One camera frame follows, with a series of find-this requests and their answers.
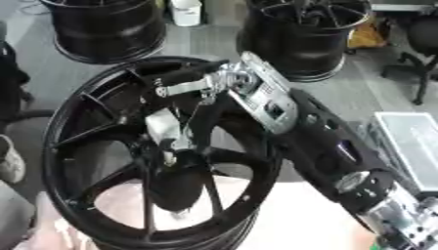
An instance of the person's leg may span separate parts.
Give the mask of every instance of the person's leg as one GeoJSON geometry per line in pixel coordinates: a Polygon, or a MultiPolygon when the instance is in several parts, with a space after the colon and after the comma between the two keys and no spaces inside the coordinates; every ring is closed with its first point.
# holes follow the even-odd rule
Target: person's leg
{"type": "Polygon", "coordinates": [[[11,249],[26,234],[34,207],[0,181],[0,249],[11,249]]]}
{"type": "Polygon", "coordinates": [[[16,151],[12,140],[0,135],[0,180],[16,184],[25,175],[25,163],[16,151]]]}

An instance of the office chair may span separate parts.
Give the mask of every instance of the office chair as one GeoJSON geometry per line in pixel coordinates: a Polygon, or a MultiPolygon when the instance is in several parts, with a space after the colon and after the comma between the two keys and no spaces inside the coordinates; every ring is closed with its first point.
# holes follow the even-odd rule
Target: office chair
{"type": "Polygon", "coordinates": [[[30,104],[34,97],[22,89],[30,77],[17,64],[15,50],[6,42],[6,24],[0,21],[0,134],[14,122],[51,117],[54,110],[22,110],[22,101],[30,104]]]}
{"type": "Polygon", "coordinates": [[[432,57],[429,62],[422,62],[416,56],[409,53],[402,53],[400,63],[409,61],[411,65],[387,65],[382,73],[382,77],[387,77],[389,71],[402,70],[410,72],[419,78],[419,89],[413,103],[423,104],[427,86],[430,79],[438,80],[437,75],[432,73],[438,63],[438,17],[435,15],[421,16],[414,20],[407,30],[408,40],[411,47],[418,53],[432,57]]]}

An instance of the white bucket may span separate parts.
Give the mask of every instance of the white bucket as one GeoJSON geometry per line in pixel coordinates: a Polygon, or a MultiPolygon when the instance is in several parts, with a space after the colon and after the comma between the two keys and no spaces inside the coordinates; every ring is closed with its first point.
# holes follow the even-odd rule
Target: white bucket
{"type": "Polygon", "coordinates": [[[198,0],[172,0],[173,21],[178,26],[199,25],[201,7],[202,4],[198,0]]]}

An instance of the person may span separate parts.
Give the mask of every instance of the person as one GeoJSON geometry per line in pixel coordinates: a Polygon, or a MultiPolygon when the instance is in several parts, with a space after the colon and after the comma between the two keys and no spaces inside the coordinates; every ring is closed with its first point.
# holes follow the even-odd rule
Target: person
{"type": "Polygon", "coordinates": [[[17,184],[25,175],[25,163],[15,149],[13,141],[5,135],[0,135],[0,180],[17,184]]]}

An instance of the black robot arm segment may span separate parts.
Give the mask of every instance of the black robot arm segment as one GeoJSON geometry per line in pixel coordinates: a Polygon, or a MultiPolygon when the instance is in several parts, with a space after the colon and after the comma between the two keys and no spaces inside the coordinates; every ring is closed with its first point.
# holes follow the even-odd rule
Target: black robot arm segment
{"type": "MultiPolygon", "coordinates": [[[[326,106],[301,90],[291,89],[289,96],[298,106],[298,117],[293,129],[275,138],[286,148],[285,157],[294,162],[297,171],[327,198],[340,201],[346,196],[339,195],[336,183],[348,174],[387,169],[377,154],[326,106]]],[[[344,202],[353,213],[372,205],[370,200],[361,204],[361,199],[344,202]]]]}

